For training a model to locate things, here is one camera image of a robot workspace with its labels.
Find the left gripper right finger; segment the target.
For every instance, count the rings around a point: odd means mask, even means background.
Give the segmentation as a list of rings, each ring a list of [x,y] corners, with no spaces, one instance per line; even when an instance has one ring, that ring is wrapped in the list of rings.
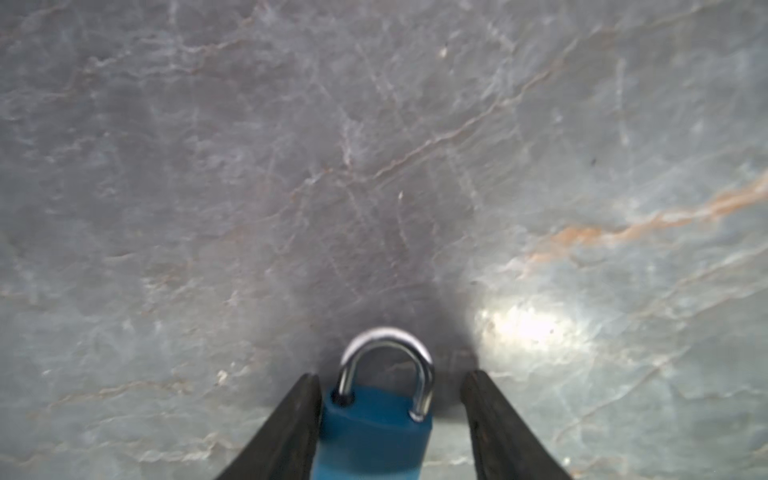
[[[571,479],[485,371],[464,377],[460,398],[479,479]]]

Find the small blue padlock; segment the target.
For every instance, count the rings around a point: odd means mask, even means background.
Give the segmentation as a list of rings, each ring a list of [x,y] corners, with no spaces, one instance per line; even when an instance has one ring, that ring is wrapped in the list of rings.
[[[404,352],[416,372],[411,396],[356,384],[357,367],[376,349]],[[418,479],[433,417],[433,359],[412,334],[379,327],[344,351],[336,385],[324,396],[312,479]]]

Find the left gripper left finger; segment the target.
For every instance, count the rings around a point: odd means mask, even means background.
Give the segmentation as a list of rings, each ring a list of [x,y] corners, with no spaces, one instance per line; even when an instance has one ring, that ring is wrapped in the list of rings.
[[[304,374],[218,479],[309,479],[321,411],[319,377]]]

